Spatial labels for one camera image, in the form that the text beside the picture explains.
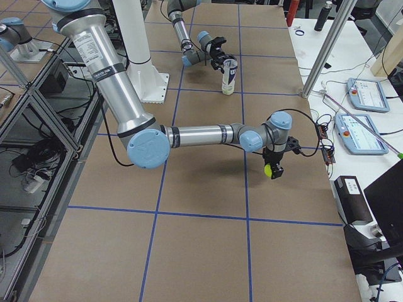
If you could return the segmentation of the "black box with label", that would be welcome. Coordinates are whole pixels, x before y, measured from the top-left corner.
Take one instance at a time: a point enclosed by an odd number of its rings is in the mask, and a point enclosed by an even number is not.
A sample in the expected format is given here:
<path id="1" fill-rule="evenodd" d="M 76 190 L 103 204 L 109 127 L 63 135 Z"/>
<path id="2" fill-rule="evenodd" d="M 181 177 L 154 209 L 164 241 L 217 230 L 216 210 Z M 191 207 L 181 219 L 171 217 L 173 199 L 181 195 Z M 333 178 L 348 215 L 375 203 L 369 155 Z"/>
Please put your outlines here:
<path id="1" fill-rule="evenodd" d="M 373 221 L 356 176 L 339 176 L 333 184 L 347 224 L 367 225 Z"/>

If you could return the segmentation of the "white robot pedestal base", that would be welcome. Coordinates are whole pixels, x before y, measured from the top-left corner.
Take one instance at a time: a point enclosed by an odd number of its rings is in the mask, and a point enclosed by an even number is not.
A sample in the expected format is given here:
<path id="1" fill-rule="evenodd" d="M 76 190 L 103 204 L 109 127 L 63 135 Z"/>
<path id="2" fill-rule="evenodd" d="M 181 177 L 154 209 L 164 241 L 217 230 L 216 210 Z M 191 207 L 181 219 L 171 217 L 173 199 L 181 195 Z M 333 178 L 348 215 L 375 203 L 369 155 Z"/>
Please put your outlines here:
<path id="1" fill-rule="evenodd" d="M 127 74 L 138 97 L 143 103 L 162 104 L 169 74 L 158 72 L 152 64 L 140 1 L 116 0 L 113 7 L 128 57 Z"/>

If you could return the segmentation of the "orange circuit board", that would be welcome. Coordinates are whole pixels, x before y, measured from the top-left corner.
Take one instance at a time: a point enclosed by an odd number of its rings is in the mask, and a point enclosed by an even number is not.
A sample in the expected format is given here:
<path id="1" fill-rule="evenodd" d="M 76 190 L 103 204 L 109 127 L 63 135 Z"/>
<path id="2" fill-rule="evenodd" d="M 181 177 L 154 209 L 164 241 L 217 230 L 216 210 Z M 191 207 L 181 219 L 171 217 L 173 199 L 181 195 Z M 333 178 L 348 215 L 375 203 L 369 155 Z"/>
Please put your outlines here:
<path id="1" fill-rule="evenodd" d="M 327 123 L 316 124 L 316 128 L 317 128 L 318 137 L 320 139 L 328 138 L 328 135 L 327 135 L 328 124 Z"/>

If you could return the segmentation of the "thin metal rod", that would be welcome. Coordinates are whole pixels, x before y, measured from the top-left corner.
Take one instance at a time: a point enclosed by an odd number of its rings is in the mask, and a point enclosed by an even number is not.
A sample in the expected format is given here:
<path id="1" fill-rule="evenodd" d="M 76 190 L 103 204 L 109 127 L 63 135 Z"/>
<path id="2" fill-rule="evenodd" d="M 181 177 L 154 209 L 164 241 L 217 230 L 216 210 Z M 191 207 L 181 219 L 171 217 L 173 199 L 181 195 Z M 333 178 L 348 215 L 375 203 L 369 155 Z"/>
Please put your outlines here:
<path id="1" fill-rule="evenodd" d="M 320 90 L 319 91 L 320 94 L 323 94 L 326 98 L 328 98 L 330 101 L 332 101 L 334 104 L 336 104 L 339 109 L 342 109 L 347 115 L 349 115 L 350 117 L 352 117 L 352 119 L 354 119 L 355 121 L 357 121 L 363 128 L 365 128 L 367 131 L 369 131 L 372 135 L 374 135 L 377 140 L 380 140 L 382 143 L 384 143 L 386 146 L 388 146 L 389 149 L 391 149 L 396 156 L 402 160 L 402 153 L 399 152 L 396 148 L 394 148 L 391 144 L 389 144 L 389 142 L 387 142 L 386 140 L 384 140 L 380 134 L 378 134 L 377 132 L 375 132 L 372 128 L 370 128 L 369 126 L 367 126 L 366 124 L 364 124 L 362 121 L 360 121 L 353 113 L 350 113 L 345 107 L 343 107 L 342 104 L 338 103 L 330 94 L 328 94 L 325 90 Z"/>

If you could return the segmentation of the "aluminium frame post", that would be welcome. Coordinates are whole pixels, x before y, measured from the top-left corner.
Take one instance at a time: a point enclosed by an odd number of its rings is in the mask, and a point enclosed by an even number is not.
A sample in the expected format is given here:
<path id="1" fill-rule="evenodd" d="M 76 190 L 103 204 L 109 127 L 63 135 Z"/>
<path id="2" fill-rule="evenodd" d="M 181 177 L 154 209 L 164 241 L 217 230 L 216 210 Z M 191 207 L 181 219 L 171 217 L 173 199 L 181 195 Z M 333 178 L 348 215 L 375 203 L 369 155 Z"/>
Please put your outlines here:
<path id="1" fill-rule="evenodd" d="M 357 0 L 343 1 L 300 93 L 301 97 L 307 99 L 312 92 L 356 2 Z"/>

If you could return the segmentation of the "black water bottle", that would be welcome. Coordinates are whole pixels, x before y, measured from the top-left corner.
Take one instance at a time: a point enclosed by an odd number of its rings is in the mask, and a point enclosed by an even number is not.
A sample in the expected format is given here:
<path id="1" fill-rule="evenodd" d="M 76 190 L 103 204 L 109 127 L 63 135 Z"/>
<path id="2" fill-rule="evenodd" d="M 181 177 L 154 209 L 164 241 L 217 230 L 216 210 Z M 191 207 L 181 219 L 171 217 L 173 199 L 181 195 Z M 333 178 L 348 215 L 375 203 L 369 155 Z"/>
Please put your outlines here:
<path id="1" fill-rule="evenodd" d="M 315 31 L 322 31 L 331 9 L 332 9 L 332 1 L 326 1 L 318 15 L 317 21 L 315 23 L 315 26 L 314 26 Z"/>

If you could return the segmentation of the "clear tennis ball can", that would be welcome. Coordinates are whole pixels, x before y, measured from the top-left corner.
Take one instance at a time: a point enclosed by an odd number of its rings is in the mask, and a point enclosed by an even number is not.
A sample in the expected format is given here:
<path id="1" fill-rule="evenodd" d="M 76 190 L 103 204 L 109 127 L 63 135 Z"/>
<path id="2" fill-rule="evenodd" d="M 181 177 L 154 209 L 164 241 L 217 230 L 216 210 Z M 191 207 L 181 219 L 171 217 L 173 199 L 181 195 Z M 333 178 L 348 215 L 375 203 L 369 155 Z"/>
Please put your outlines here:
<path id="1" fill-rule="evenodd" d="M 236 59 L 227 59 L 223 62 L 222 93 L 226 96 L 234 92 L 237 67 Z"/>

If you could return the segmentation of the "black monitor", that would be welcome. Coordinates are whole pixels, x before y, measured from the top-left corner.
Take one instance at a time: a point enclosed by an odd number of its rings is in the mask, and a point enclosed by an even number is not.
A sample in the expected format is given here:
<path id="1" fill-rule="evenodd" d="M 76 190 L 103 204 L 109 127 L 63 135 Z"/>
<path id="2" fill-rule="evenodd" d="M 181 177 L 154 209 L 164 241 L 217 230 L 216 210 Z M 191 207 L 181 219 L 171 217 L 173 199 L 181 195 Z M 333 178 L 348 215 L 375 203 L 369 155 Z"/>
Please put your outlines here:
<path id="1" fill-rule="evenodd" d="M 364 193 L 389 244 L 402 243 L 402 160 L 375 179 Z"/>

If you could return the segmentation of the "lower teach pendant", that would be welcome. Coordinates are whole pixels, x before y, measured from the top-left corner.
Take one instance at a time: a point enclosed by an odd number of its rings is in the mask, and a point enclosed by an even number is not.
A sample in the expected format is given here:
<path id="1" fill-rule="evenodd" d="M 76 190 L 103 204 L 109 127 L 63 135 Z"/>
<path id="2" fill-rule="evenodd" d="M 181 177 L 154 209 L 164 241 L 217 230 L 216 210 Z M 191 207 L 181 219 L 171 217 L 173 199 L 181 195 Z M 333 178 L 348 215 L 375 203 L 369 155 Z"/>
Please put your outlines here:
<path id="1" fill-rule="evenodd" d="M 347 151 L 353 155 L 384 155 L 387 146 L 352 116 L 344 113 L 335 116 L 336 132 Z"/>

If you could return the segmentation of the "teach pendant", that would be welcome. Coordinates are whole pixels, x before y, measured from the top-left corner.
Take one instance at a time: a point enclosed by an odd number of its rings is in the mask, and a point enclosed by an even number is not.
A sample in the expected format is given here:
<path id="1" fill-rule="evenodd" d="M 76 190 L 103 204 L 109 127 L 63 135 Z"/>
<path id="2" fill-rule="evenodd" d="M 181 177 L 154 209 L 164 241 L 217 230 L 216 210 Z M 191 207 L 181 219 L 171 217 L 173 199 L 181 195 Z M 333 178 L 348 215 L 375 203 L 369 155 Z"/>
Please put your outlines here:
<path id="1" fill-rule="evenodd" d="M 351 104 L 355 109 L 377 113 L 390 111 L 380 81 L 349 78 L 346 85 Z"/>
<path id="2" fill-rule="evenodd" d="M 344 113 L 335 116 L 336 132 L 347 151 L 353 155 L 384 155 L 387 146 L 352 116 Z"/>

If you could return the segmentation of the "yellow tennis ball plain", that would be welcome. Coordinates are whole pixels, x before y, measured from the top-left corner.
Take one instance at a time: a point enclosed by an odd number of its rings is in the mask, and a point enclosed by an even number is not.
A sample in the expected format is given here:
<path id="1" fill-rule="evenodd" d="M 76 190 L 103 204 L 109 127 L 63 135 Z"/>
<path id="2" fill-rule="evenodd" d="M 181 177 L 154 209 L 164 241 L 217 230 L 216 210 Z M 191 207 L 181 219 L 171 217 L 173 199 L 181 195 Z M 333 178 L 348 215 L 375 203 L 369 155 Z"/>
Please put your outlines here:
<path id="1" fill-rule="evenodd" d="M 269 177 L 269 178 L 272 177 L 273 172 L 272 172 L 272 170 L 271 170 L 270 164 L 266 164 L 266 165 L 264 166 L 264 174 L 265 174 L 267 177 Z"/>

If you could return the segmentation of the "upper teach pendant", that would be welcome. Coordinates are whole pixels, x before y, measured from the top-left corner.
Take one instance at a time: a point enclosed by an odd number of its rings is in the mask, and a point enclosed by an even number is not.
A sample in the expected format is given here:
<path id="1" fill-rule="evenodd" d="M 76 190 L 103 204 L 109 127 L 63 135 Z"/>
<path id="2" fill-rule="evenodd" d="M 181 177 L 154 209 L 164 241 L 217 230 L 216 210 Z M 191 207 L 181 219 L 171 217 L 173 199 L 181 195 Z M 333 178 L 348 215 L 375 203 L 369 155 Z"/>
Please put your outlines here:
<path id="1" fill-rule="evenodd" d="M 390 111 L 380 81 L 349 78 L 346 85 L 351 104 L 355 109 L 377 113 Z"/>

